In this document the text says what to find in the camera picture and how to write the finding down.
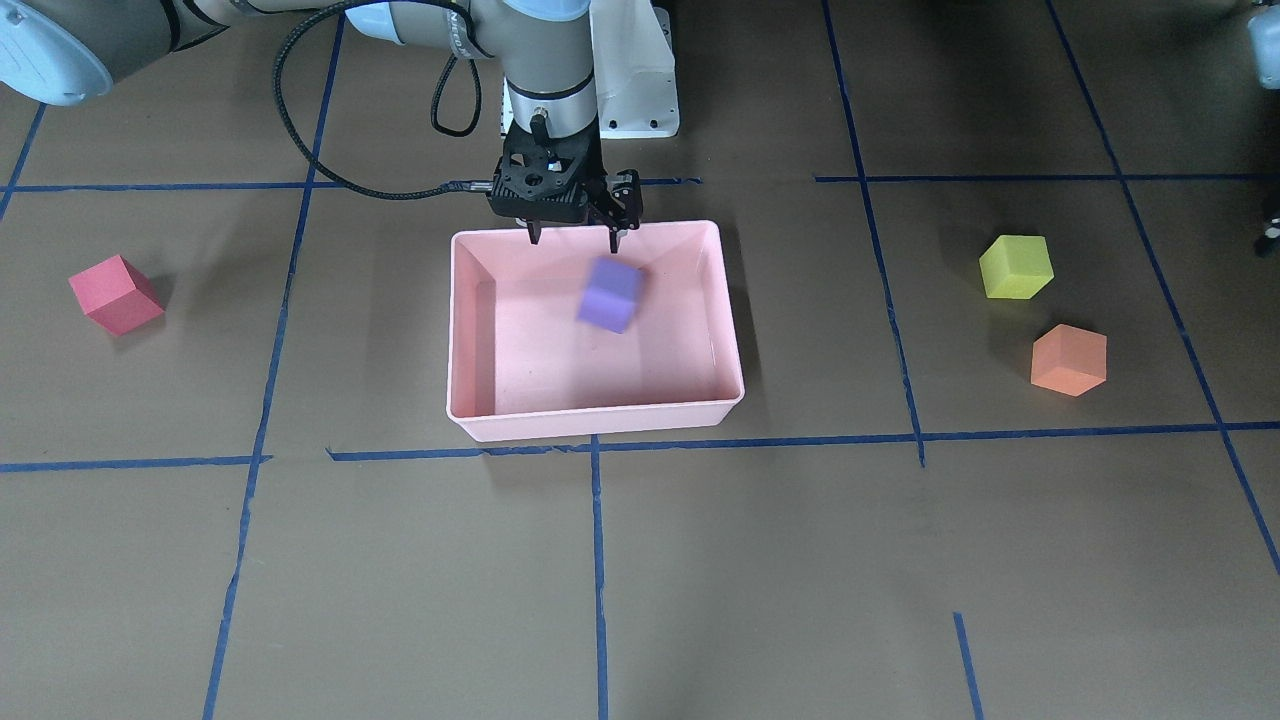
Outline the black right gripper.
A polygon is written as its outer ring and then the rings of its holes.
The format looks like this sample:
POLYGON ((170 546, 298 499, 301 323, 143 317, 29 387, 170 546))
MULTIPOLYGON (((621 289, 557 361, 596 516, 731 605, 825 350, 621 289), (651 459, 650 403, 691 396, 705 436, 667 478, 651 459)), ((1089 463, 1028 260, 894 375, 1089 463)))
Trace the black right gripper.
POLYGON ((522 219, 534 246, 543 223, 591 218, 607 225, 609 252, 616 255, 625 227, 639 227, 643 218, 639 173, 605 170, 598 119, 562 138, 543 138, 511 122, 486 199, 495 214, 522 219))

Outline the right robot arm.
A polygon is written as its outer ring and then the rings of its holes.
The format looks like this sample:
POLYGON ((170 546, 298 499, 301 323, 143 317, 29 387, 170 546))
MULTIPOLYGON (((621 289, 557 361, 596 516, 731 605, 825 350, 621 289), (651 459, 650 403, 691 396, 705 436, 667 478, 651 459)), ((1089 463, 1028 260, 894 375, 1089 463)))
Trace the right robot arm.
POLYGON ((634 169, 609 173, 602 158, 588 1, 5 1, 3 83, 52 106, 110 92, 143 68, 250 20, 297 15, 271 64, 271 95, 284 132, 306 163, 351 192, 392 202, 480 193, 498 217, 524 223, 531 243, 548 224, 593 222, 611 251, 643 219, 634 169), (387 42, 447 50, 476 70, 499 64, 512 118, 490 179, 453 179, 413 192, 374 190, 326 167, 287 106, 283 79, 294 49, 343 17, 387 42))

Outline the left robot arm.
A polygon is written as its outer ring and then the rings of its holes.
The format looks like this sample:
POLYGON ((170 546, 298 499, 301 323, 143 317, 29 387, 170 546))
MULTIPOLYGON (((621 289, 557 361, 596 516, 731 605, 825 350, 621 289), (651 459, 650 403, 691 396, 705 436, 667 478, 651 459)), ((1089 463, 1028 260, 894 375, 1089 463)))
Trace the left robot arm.
MULTIPOLYGON (((1258 82, 1267 91, 1279 91, 1279 6, 1277 1, 1253 1, 1260 10, 1247 23, 1258 82)), ((1263 229, 1254 242, 1254 254, 1267 258, 1279 246, 1279 187, 1263 202, 1263 229)))

